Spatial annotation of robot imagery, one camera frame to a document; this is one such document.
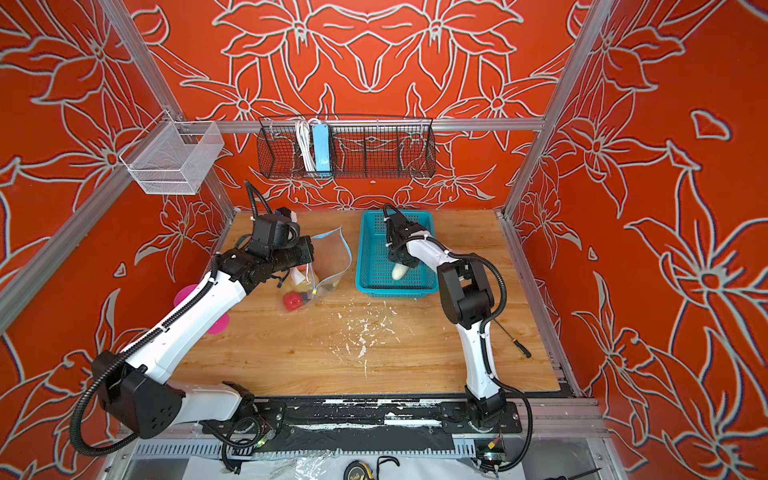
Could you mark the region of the dark red apple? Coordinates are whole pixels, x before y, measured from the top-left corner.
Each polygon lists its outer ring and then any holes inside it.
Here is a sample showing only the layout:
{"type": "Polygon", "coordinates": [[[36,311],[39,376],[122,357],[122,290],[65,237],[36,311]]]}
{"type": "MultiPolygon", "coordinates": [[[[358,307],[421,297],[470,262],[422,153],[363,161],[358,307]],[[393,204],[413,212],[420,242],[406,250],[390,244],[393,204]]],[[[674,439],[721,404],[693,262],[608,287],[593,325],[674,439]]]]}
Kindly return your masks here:
{"type": "Polygon", "coordinates": [[[283,296],[282,303],[287,311],[296,311],[304,305],[304,299],[301,293],[291,291],[283,296]]]}

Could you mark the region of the clear zip top bag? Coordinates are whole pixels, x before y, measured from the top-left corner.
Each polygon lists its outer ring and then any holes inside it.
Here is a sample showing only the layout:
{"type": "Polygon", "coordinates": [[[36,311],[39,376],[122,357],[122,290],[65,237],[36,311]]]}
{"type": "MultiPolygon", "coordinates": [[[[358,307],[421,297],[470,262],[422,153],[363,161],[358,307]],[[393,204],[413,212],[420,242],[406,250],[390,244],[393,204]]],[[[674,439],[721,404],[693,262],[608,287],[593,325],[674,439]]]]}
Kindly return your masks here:
{"type": "Polygon", "coordinates": [[[302,307],[333,293],[352,265],[351,250],[341,226],[314,235],[311,241],[314,260],[310,264],[293,267],[286,281],[286,293],[295,291],[302,294],[302,307]]]}

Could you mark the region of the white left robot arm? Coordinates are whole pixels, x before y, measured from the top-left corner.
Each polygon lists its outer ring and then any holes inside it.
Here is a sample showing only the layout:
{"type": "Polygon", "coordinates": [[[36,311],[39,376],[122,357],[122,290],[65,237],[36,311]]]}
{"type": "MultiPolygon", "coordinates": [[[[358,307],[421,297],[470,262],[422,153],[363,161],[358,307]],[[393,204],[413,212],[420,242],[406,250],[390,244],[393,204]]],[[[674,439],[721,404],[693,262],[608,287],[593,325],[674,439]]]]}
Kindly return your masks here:
{"type": "Polygon", "coordinates": [[[227,312],[269,280],[283,281],[294,267],[314,259],[311,239],[287,208],[253,213],[252,232],[212,257],[194,290],[151,330],[117,353],[105,351],[91,364],[93,382],[72,411],[69,440],[88,457],[114,453],[138,438],[153,438],[177,424],[198,423],[225,447],[258,443],[260,423],[253,394],[244,387],[175,384],[171,377],[192,347],[227,312]],[[82,434],[91,403],[130,430],[108,446],[89,444],[82,434]]]}

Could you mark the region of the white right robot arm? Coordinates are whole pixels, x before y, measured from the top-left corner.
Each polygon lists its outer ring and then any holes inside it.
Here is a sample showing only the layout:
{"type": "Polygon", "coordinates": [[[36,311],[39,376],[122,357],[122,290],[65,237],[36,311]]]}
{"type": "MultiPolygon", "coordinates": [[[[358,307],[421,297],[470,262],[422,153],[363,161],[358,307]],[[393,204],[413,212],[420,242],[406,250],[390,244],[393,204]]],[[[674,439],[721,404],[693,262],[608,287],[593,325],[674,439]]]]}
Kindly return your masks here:
{"type": "Polygon", "coordinates": [[[449,249],[397,207],[386,204],[382,212],[392,278],[398,281],[421,265],[435,272],[443,312],[462,345],[469,421],[480,431],[495,428],[506,412],[506,394],[514,391],[498,378],[490,339],[489,324],[506,306],[503,277],[489,260],[449,249]]]}

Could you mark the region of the teal plastic basket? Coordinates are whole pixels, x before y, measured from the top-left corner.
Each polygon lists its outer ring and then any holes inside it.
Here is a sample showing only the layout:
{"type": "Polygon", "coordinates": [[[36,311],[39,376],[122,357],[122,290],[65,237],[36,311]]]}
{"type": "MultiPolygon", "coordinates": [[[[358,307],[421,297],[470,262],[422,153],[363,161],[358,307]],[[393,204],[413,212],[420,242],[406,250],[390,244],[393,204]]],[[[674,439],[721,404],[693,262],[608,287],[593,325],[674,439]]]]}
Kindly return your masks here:
{"type": "Polygon", "coordinates": [[[436,274],[427,266],[409,269],[400,280],[391,276],[386,225],[381,209],[363,213],[356,266],[357,289],[373,298],[421,299],[438,292],[436,274]]]}

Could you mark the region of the pink plastic goblet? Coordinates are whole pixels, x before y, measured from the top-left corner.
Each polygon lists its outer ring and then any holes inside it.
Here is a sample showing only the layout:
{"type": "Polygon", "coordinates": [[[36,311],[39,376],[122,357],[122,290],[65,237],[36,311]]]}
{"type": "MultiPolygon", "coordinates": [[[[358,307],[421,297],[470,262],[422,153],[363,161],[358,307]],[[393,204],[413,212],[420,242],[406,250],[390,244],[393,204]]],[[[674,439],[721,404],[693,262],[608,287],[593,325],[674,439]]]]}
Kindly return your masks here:
{"type": "MultiPolygon", "coordinates": [[[[187,285],[181,288],[173,299],[173,307],[177,307],[183,303],[188,297],[190,297],[197,286],[195,284],[187,285]]],[[[230,325],[230,316],[228,313],[222,314],[218,319],[210,324],[207,334],[218,335],[223,333],[230,325]]]]}

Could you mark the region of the light blue power strip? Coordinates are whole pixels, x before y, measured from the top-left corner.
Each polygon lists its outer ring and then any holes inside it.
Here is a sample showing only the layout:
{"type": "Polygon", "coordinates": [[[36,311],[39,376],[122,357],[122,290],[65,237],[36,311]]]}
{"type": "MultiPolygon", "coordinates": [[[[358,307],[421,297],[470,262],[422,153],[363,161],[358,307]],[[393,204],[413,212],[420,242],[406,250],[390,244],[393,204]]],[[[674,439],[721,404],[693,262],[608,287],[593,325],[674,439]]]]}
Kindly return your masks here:
{"type": "Polygon", "coordinates": [[[319,123],[312,126],[315,171],[318,176],[331,174],[330,132],[327,125],[319,123]]]}

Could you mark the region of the black screwdriver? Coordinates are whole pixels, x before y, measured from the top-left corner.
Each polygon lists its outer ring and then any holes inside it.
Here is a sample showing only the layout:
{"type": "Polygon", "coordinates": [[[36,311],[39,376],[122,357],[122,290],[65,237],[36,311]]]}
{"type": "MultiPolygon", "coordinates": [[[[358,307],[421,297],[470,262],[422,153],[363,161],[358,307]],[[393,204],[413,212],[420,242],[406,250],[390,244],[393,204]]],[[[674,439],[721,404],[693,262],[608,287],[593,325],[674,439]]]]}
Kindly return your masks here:
{"type": "Polygon", "coordinates": [[[526,359],[532,358],[532,353],[527,349],[527,347],[520,342],[514,335],[512,335],[502,324],[499,320],[495,319],[494,323],[501,329],[501,331],[511,340],[513,345],[517,348],[517,350],[521,353],[521,355],[526,359]]]}

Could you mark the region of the yellow black tape measure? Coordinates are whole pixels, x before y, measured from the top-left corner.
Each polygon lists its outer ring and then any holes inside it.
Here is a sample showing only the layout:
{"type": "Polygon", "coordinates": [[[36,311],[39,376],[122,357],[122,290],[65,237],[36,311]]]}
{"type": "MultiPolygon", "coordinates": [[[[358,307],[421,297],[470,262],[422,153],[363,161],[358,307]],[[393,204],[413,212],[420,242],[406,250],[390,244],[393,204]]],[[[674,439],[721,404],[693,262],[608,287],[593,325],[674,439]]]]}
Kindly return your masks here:
{"type": "Polygon", "coordinates": [[[373,480],[374,474],[371,468],[361,460],[350,462],[344,470],[343,480],[373,480]]]}

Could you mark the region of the clear mesh wall bin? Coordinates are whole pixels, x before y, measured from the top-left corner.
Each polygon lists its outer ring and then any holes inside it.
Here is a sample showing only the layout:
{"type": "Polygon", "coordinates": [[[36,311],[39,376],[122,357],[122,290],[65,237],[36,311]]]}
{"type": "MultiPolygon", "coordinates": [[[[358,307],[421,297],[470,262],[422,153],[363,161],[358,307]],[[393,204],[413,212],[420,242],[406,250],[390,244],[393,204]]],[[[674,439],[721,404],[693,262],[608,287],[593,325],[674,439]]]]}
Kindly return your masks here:
{"type": "Polygon", "coordinates": [[[194,195],[224,148],[214,122],[165,120],[135,139],[120,155],[132,179],[149,195],[194,195]]]}

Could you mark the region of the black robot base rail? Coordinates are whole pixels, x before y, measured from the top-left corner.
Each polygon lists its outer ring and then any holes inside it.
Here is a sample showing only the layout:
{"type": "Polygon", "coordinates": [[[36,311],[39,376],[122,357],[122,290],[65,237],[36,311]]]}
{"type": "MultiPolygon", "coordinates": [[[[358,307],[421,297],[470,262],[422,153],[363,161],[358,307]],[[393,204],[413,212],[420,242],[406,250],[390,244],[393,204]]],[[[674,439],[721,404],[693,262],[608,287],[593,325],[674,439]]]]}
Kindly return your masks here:
{"type": "Polygon", "coordinates": [[[232,419],[203,422],[201,433],[227,439],[227,454],[242,459],[309,452],[473,457],[477,443],[518,439],[524,427],[513,403],[482,426],[459,395],[283,396],[247,400],[232,419]]]}

